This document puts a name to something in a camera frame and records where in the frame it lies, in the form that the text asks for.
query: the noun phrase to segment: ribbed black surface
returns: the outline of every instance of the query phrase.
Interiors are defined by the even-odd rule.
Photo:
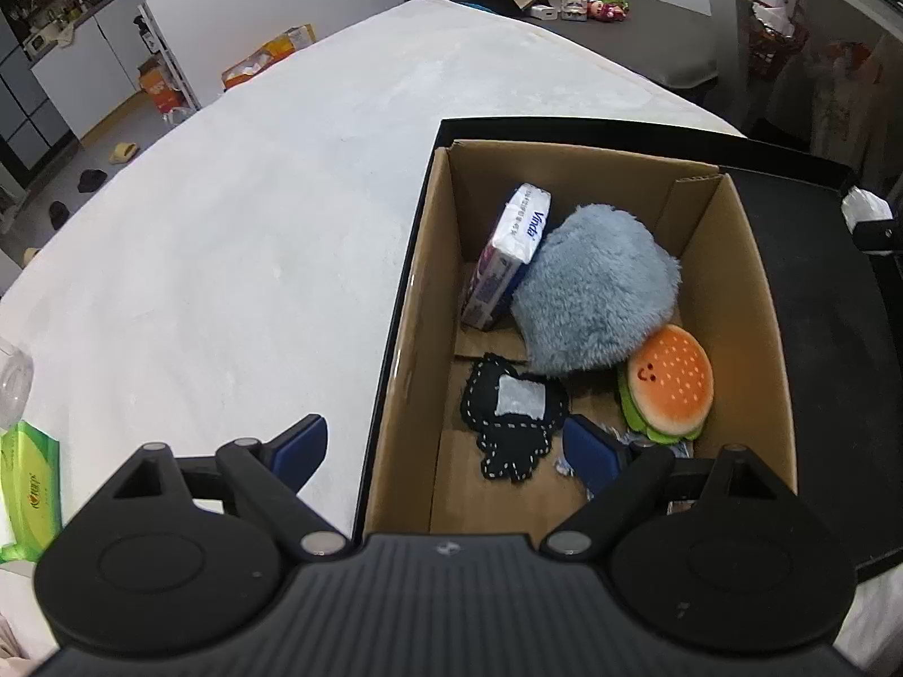
[[[536,555],[519,536],[374,536],[363,553],[303,569],[258,623],[211,649],[160,662],[65,651],[66,675],[829,675],[856,674],[823,647],[741,662],[649,635],[594,572]]]

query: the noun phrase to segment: gray furry ball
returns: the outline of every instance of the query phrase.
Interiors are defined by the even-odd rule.
[[[613,366],[665,325],[680,263],[626,211],[586,205],[545,239],[514,292],[530,371]]]

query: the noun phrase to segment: transparent container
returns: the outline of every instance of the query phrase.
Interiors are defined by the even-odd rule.
[[[33,376],[32,359],[0,338],[0,430],[10,429],[21,420]]]

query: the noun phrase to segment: floor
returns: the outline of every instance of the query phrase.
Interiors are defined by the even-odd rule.
[[[110,178],[125,166],[110,165],[109,156],[119,142],[136,142],[147,150],[171,128],[164,122],[154,104],[140,101],[134,110],[99,134],[88,147],[78,143],[74,154],[46,185],[26,199],[24,208],[12,222],[12,227],[0,235],[0,249],[21,264],[28,247],[42,247],[55,234],[48,209],[54,201],[62,201],[75,214],[93,194],[78,193],[78,179],[83,170],[101,169]]]

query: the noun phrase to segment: green tissue package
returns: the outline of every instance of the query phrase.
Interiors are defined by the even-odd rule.
[[[0,436],[0,490],[14,541],[0,546],[0,562],[30,560],[62,529],[60,443],[21,420]]]

